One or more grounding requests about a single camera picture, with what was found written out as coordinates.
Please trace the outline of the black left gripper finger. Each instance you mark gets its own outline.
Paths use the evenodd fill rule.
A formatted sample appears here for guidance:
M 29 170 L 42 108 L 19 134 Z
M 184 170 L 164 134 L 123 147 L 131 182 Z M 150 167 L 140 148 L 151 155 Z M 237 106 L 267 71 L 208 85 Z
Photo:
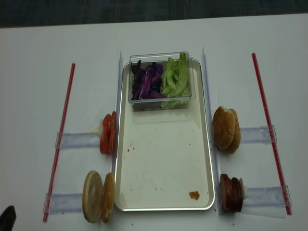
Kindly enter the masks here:
M 16 221 L 16 212 L 13 205 L 8 206 L 0 216 L 0 231 L 12 231 Z

